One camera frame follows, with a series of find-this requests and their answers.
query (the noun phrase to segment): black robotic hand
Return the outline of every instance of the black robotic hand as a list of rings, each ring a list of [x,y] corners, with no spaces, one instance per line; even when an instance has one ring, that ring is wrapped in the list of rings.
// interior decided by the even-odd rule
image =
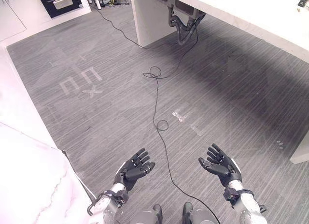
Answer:
[[[146,176],[155,167],[154,162],[149,162],[150,156],[145,148],[140,149],[117,171],[114,184],[121,183],[129,192],[138,178]]]
[[[216,144],[208,148],[206,161],[200,157],[198,159],[201,166],[208,172],[219,176],[220,182],[224,187],[233,180],[242,182],[241,171],[233,159],[227,156]]]

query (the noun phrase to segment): gray carpet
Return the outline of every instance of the gray carpet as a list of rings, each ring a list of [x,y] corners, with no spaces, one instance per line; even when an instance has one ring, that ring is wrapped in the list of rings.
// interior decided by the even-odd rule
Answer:
[[[102,11],[137,39],[130,6]],[[162,135],[175,182],[209,204],[223,224],[239,223],[218,178],[197,161],[215,142],[268,207],[268,223],[307,224],[309,163],[293,165],[289,158],[309,129],[309,64],[209,15],[198,37],[177,72],[159,80],[156,119],[169,122]],[[152,46],[175,41],[171,34]],[[142,76],[154,65],[163,75],[172,72],[194,41],[144,50],[93,11],[8,48],[58,148],[93,192],[110,188],[119,166],[138,149],[150,152],[156,166],[118,213],[122,224],[155,203],[165,223],[181,223],[186,201],[203,207],[169,179],[152,124],[156,83]]]

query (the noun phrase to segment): wire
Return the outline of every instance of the wire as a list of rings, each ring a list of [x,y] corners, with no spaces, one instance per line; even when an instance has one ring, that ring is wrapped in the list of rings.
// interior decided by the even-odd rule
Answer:
[[[152,49],[158,48],[158,47],[160,47],[160,46],[162,46],[162,45],[173,45],[173,44],[177,44],[177,43],[165,43],[165,44],[161,44],[161,45],[159,45],[159,46],[157,46],[157,47],[154,47],[154,48],[146,48],[146,47],[143,47],[143,46],[139,45],[138,43],[136,43],[135,41],[133,41],[133,40],[131,40],[130,38],[128,38],[128,37],[125,35],[125,33],[124,33],[121,29],[115,27],[115,25],[113,24],[113,22],[112,22],[111,20],[105,18],[105,17],[103,16],[103,14],[102,14],[97,8],[95,8],[95,7],[93,7],[93,8],[94,8],[95,10],[97,10],[97,11],[100,13],[100,15],[102,16],[102,18],[103,18],[104,20],[110,22],[114,29],[120,31],[120,32],[123,34],[123,36],[124,36],[127,40],[131,41],[132,43],[136,44],[137,46],[139,46],[139,47],[141,47],[141,48],[143,48],[143,49],[152,50]],[[192,196],[192,195],[187,194],[185,191],[183,191],[183,190],[174,182],[173,177],[172,177],[172,174],[171,174],[171,171],[170,171],[170,166],[169,166],[168,149],[167,149],[166,143],[165,143],[165,141],[164,141],[164,139],[163,139],[163,137],[162,137],[162,135],[161,135],[161,133],[160,133],[160,131],[166,131],[166,130],[169,128],[169,123],[168,123],[167,120],[159,120],[159,121],[157,122],[157,124],[155,123],[155,115],[156,115],[157,106],[158,106],[158,93],[159,93],[159,81],[158,81],[158,79],[165,79],[165,78],[168,78],[168,77],[170,77],[174,72],[177,71],[177,69],[179,68],[179,66],[180,66],[180,64],[181,64],[181,62],[182,62],[182,60],[183,60],[183,58],[196,46],[196,44],[197,44],[197,42],[198,42],[197,28],[196,28],[196,35],[197,35],[197,39],[196,39],[195,43],[182,55],[182,57],[180,58],[180,60],[179,60],[179,62],[178,62],[177,67],[176,67],[175,70],[173,70],[170,74],[168,74],[167,76],[161,77],[162,70],[161,70],[158,66],[151,66],[150,69],[149,69],[149,72],[143,73],[143,76],[144,76],[144,77],[147,77],[147,78],[153,78],[153,79],[156,80],[157,87],[156,87],[156,99],[155,99],[155,106],[154,106],[153,124],[154,124],[155,129],[156,129],[156,131],[157,131],[157,133],[158,133],[158,135],[159,135],[159,137],[160,137],[160,139],[162,140],[163,145],[164,145],[165,154],[166,154],[166,159],[167,159],[167,163],[168,163],[168,170],[169,170],[170,180],[172,181],[173,185],[174,185],[178,190],[180,190],[183,194],[185,194],[185,195],[187,195],[188,197],[191,197],[191,198],[193,198],[193,199],[199,201],[200,203],[202,203],[202,204],[213,214],[213,216],[214,216],[215,219],[217,220],[218,224],[220,224],[220,221],[219,221],[218,217],[215,215],[215,213],[211,210],[211,208],[210,208],[208,205],[206,205],[202,200],[198,199],[197,197],[194,197],[194,196]],[[159,70],[159,73],[158,73],[157,75],[153,74],[153,73],[152,73],[152,69],[158,69],[158,70]],[[159,124],[160,124],[160,123],[165,123],[165,124],[166,124],[166,127],[165,127],[165,128],[159,128]]]
[[[70,159],[69,159],[69,157],[68,157],[66,151],[64,151],[64,150],[60,150],[60,151],[61,151],[61,152],[65,155],[65,157],[68,159],[68,162],[69,162],[69,164],[71,165],[71,168],[73,169],[73,172],[74,172],[76,178],[79,180],[79,182],[81,183],[82,187],[85,189],[86,194],[88,195],[88,197],[89,197],[91,203],[94,203],[94,202],[96,201],[97,197],[96,197],[96,196],[91,192],[91,190],[83,183],[83,181],[79,178],[79,176],[77,176],[77,173],[76,173],[76,171],[74,170],[73,165],[72,165],[72,163],[71,163],[71,161],[70,161]]]
[[[94,6],[91,6],[91,7],[94,8],[94,9],[102,16],[102,18],[103,18],[104,20],[110,22],[110,24],[112,25],[112,27],[113,27],[114,29],[120,31],[120,32],[122,33],[122,35],[123,35],[127,40],[131,41],[132,43],[134,43],[135,45],[137,45],[138,47],[140,47],[140,48],[142,48],[142,49],[153,50],[153,49],[159,48],[159,47],[161,47],[161,46],[163,46],[163,45],[174,45],[174,44],[178,44],[178,42],[177,42],[177,43],[164,43],[164,44],[158,45],[158,46],[153,47],[153,48],[143,47],[143,46],[139,45],[138,43],[136,43],[135,41],[131,40],[129,37],[127,37],[126,34],[125,34],[121,29],[115,27],[115,25],[113,24],[113,22],[112,22],[111,20],[107,19],[105,16],[103,16],[103,14],[99,11],[99,9],[97,9],[97,8],[94,7]]]
[[[194,43],[194,45],[192,45],[191,48],[190,48],[188,51],[186,51],[186,52],[183,54],[183,56],[181,57],[181,59],[179,60],[179,63],[178,63],[178,65],[177,65],[177,67],[176,67],[176,70],[177,70],[178,67],[180,66],[180,63],[181,63],[182,59],[184,58],[184,56],[185,56],[191,49],[193,49],[194,46],[197,44],[197,41],[198,41],[198,34],[197,34],[197,40],[196,40],[196,42]],[[151,70],[152,70],[153,68],[157,68],[157,69],[159,70],[159,73],[158,73],[157,75],[155,75],[155,74],[153,74],[153,73],[151,72]],[[169,74],[168,76],[160,77],[160,76],[161,76],[161,73],[162,73],[162,70],[161,70],[159,67],[157,67],[157,66],[152,66],[152,67],[149,69],[149,73],[143,73],[143,76],[145,76],[145,77],[147,77],[147,78],[154,78],[155,81],[156,81],[157,87],[156,87],[156,98],[155,98],[155,106],[154,106],[153,124],[154,124],[155,129],[156,129],[156,131],[157,131],[157,133],[158,133],[158,135],[159,135],[159,137],[160,137],[160,139],[162,140],[162,143],[163,143],[163,145],[164,145],[165,154],[166,154],[166,159],[167,159],[167,162],[168,162],[168,169],[169,169],[170,180],[172,181],[173,185],[174,185],[177,189],[179,189],[183,194],[185,194],[185,195],[187,195],[188,197],[191,197],[191,198],[193,198],[193,199],[199,201],[200,203],[202,203],[202,204],[213,214],[213,216],[214,216],[215,219],[217,220],[218,224],[220,224],[220,221],[219,221],[218,217],[215,215],[215,213],[211,210],[211,208],[210,208],[208,205],[206,205],[203,201],[201,201],[201,200],[198,199],[197,197],[194,197],[194,196],[192,196],[192,195],[187,194],[187,193],[186,193],[185,191],[183,191],[183,190],[174,182],[174,180],[173,180],[173,177],[172,177],[172,174],[171,174],[171,171],[170,171],[170,166],[169,166],[168,149],[167,149],[166,143],[165,143],[165,141],[164,141],[164,139],[163,139],[163,137],[162,137],[162,135],[161,135],[161,133],[160,133],[160,131],[166,131],[166,130],[169,128],[169,123],[168,123],[167,120],[160,120],[160,121],[157,122],[157,124],[155,124],[155,115],[156,115],[156,110],[157,110],[157,106],[158,106],[158,93],[159,93],[159,81],[158,81],[158,79],[168,78],[168,77],[171,75],[171,74]],[[159,124],[160,124],[160,123],[162,123],[162,124],[165,123],[165,124],[166,124],[166,127],[165,127],[165,128],[159,128]]]

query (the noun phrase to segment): white desk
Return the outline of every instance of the white desk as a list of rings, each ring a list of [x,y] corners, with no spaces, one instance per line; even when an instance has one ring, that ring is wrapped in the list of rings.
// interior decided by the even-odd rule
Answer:
[[[309,63],[309,10],[297,6],[300,0],[180,1]],[[175,31],[168,25],[164,4],[156,0],[132,0],[132,6],[140,45],[148,45]],[[291,158],[293,163],[306,160],[309,160],[309,133]]]

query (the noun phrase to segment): floor marking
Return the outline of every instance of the floor marking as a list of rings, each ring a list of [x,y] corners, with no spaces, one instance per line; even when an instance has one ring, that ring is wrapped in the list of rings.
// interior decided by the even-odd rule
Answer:
[[[83,93],[89,93],[90,98],[93,98],[95,94],[101,94],[103,91],[102,90],[96,90],[96,85],[92,85],[91,90],[83,90]]]
[[[74,79],[72,77],[67,77],[66,80],[64,80],[63,82],[60,82],[59,85],[61,86],[63,92],[68,95],[70,92],[67,89],[67,87],[65,86],[65,83],[71,82],[71,84],[75,87],[76,90],[79,90],[79,86],[76,84],[76,82],[74,81]]]

